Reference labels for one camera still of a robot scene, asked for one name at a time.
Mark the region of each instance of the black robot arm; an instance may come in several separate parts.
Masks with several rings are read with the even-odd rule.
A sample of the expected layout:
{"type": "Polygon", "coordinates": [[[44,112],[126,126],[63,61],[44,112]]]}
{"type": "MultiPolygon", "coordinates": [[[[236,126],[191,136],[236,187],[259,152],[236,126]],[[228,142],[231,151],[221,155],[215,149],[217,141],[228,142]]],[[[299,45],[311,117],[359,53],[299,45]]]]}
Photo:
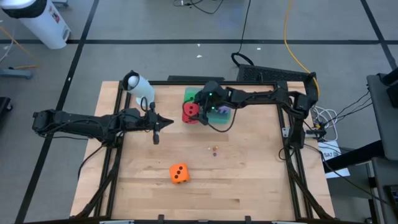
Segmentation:
{"type": "Polygon", "coordinates": [[[40,136],[47,137],[58,131],[96,138],[105,144],[112,144],[117,133],[127,131],[153,131],[154,144],[159,143],[159,131],[173,123],[155,112],[155,103],[144,116],[135,108],[120,111],[118,114],[88,116],[64,111],[45,110],[34,113],[32,129],[40,136]]]}
{"type": "Polygon", "coordinates": [[[312,96],[313,94],[304,95],[283,88],[274,91],[248,93],[230,87],[224,89],[217,82],[210,81],[195,95],[194,103],[200,106],[200,111],[190,119],[199,120],[202,124],[207,125],[206,114],[220,106],[239,109],[247,105],[280,105],[287,114],[294,118],[293,126],[290,128],[288,145],[300,149],[303,148],[305,138],[304,119],[307,118],[310,108],[317,102],[317,98],[312,96]]]}

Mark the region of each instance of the wooden table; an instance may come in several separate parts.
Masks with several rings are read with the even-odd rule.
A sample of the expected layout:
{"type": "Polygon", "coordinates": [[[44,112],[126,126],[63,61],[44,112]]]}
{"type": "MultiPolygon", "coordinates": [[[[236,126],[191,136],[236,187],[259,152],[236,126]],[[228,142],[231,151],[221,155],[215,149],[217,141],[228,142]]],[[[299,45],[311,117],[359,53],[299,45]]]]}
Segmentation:
{"type": "MultiPolygon", "coordinates": [[[[304,91],[302,83],[288,84],[289,90],[304,91]]],[[[167,220],[243,220],[245,215],[252,220],[295,220],[286,164],[278,158],[282,138],[277,107],[240,109],[231,130],[217,133],[208,126],[182,122],[186,87],[154,86],[156,112],[174,120],[174,124],[161,130],[159,145],[153,145],[152,133],[125,135],[112,219],[156,220],[164,214],[167,220]],[[208,150],[213,146],[218,146],[217,156],[208,150]],[[169,167],[180,162],[187,163],[192,180],[175,185],[171,183],[169,167]]],[[[272,90],[271,86],[231,87],[272,90]]],[[[103,82],[96,116],[113,113],[117,89],[118,82],[103,82]]],[[[139,108],[135,98],[131,99],[130,108],[139,108]]],[[[224,129],[227,125],[217,127],[224,129]]],[[[305,142],[318,147],[316,140],[305,142]]],[[[90,139],[86,156],[99,145],[90,139]]],[[[80,212],[98,189],[104,152],[103,149],[82,169],[71,215],[80,212]]],[[[333,216],[319,153],[307,147],[301,153],[309,190],[333,216]]],[[[299,189],[297,192],[305,216],[302,195],[299,189]]],[[[105,213],[107,198],[105,193],[101,214],[105,213]]]]}

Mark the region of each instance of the red block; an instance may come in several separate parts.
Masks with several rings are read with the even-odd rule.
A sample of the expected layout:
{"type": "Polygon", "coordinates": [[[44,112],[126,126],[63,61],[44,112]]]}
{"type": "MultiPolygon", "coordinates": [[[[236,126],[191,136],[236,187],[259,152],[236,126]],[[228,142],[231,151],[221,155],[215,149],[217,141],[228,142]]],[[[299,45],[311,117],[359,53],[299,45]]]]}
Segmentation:
{"type": "Polygon", "coordinates": [[[199,105],[196,103],[185,103],[184,111],[182,112],[182,121],[187,124],[196,124],[199,121],[189,119],[190,116],[195,116],[199,113],[199,105]]]}

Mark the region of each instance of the green block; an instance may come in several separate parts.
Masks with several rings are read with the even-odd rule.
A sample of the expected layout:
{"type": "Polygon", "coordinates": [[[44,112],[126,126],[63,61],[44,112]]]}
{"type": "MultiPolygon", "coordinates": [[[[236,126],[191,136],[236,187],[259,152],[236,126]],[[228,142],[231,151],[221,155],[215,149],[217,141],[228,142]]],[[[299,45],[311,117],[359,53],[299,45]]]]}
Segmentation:
{"type": "Polygon", "coordinates": [[[191,103],[193,102],[193,99],[195,98],[195,95],[202,90],[201,88],[197,87],[187,87],[185,89],[185,94],[184,94],[184,102],[191,103]]]}
{"type": "MultiPolygon", "coordinates": [[[[197,87],[187,87],[184,94],[184,102],[191,103],[195,98],[195,95],[202,90],[197,87]]],[[[231,118],[231,110],[229,113],[221,114],[217,113],[216,110],[207,113],[210,124],[226,124],[231,118]]]]}

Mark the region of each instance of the white container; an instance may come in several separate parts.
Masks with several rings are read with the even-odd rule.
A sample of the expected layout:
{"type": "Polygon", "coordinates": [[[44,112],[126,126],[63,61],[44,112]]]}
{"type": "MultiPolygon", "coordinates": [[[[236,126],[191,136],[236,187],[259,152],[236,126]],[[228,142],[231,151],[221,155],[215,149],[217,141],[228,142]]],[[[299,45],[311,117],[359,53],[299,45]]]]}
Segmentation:
{"type": "MultiPolygon", "coordinates": [[[[26,9],[35,4],[36,1],[37,0],[2,0],[0,1],[0,7],[10,11],[26,11],[26,9]]],[[[37,17],[22,17],[18,19],[48,48],[61,49],[67,45],[66,41],[71,32],[70,28],[51,0],[47,0],[43,13],[37,17]]]]}
{"type": "Polygon", "coordinates": [[[148,80],[134,71],[129,72],[123,78],[122,86],[124,90],[136,97],[136,102],[138,105],[140,105],[141,99],[143,97],[147,98],[148,107],[150,103],[155,101],[154,87],[149,84],[148,80]]]}

